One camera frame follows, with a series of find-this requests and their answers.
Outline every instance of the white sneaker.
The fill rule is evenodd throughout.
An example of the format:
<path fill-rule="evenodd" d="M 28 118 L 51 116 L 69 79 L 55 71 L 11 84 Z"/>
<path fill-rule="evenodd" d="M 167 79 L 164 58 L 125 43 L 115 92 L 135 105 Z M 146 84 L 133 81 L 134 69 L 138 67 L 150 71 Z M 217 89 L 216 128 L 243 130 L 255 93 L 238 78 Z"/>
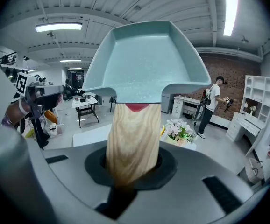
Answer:
<path fill-rule="evenodd" d="M 204 135 L 203 133 L 198 133 L 198 135 L 199 135 L 201 138 L 203 138 L 203 139 L 206 138 L 205 135 Z"/>

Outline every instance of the black pants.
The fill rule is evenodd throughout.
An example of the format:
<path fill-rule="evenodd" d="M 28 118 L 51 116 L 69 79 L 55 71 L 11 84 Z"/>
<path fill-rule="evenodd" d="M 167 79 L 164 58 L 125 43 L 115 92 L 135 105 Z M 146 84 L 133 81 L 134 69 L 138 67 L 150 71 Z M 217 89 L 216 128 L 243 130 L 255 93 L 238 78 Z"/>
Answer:
<path fill-rule="evenodd" d="M 204 133 L 205 127 L 210 122 L 212 115 L 213 115 L 213 111 L 210 111 L 207 108 L 205 108 L 204 117 L 202 118 L 202 121 L 201 121 L 200 126 L 199 126 L 199 133 L 200 134 Z"/>

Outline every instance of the yellow object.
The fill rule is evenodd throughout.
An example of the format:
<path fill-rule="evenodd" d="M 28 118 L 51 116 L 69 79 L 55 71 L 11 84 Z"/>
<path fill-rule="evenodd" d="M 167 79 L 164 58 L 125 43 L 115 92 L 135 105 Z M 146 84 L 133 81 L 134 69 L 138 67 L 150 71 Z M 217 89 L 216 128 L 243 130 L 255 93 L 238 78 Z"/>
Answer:
<path fill-rule="evenodd" d="M 25 135 L 25 138 L 32 138 L 35 136 L 35 132 L 34 132 L 34 129 L 31 129 L 26 135 Z"/>
<path fill-rule="evenodd" d="M 51 112 L 50 110 L 47 110 L 45 112 L 45 116 L 48 120 L 50 120 L 52 123 L 56 123 L 57 124 L 57 119 L 56 116 L 53 112 Z"/>
<path fill-rule="evenodd" d="M 164 134 L 164 131 L 165 131 L 165 126 L 163 126 L 163 129 L 160 132 L 160 137 Z"/>

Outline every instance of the red brick wall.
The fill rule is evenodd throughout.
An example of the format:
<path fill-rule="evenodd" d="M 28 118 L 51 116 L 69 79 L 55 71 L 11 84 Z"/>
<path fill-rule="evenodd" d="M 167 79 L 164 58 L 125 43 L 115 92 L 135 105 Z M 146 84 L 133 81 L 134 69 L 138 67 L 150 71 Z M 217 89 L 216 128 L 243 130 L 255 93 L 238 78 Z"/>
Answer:
<path fill-rule="evenodd" d="M 229 97 L 234 100 L 233 105 L 228 112 L 224 113 L 226 108 L 222 105 L 215 111 L 214 115 L 221 118 L 232 120 L 234 112 L 239 112 L 243 100 L 245 76 L 260 76 L 261 64 L 249 60 L 237 58 L 234 56 L 224 56 L 216 54 L 201 54 L 201 58 L 210 74 L 212 83 L 217 76 L 223 76 L 227 80 L 227 85 L 220 87 L 220 98 Z M 195 99 L 201 99 L 203 89 L 192 94 L 183 94 Z"/>

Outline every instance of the black slot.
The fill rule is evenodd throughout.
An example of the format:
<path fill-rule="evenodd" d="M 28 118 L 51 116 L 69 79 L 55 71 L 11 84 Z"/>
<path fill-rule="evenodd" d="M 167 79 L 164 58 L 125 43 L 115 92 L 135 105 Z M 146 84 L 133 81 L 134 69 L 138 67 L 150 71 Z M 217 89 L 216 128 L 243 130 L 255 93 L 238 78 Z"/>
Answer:
<path fill-rule="evenodd" d="M 242 203 L 217 177 L 204 178 L 203 182 L 226 214 L 241 206 Z"/>
<path fill-rule="evenodd" d="M 48 164 L 51 164 L 51 163 L 59 162 L 59 161 L 66 160 L 66 159 L 68 159 L 67 156 L 59 155 L 59 156 L 55 156 L 55 157 L 46 158 L 46 161 Z"/>

